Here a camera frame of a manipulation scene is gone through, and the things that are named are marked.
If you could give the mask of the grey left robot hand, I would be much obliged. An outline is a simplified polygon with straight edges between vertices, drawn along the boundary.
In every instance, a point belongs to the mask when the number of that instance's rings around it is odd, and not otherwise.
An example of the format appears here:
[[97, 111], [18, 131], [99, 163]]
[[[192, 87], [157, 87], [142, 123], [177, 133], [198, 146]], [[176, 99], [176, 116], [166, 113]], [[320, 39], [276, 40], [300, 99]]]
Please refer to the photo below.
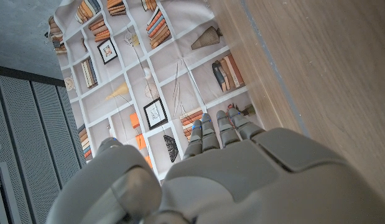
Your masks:
[[230, 109], [194, 122], [163, 181], [135, 147], [105, 139], [47, 222], [385, 223], [385, 201], [331, 149]]

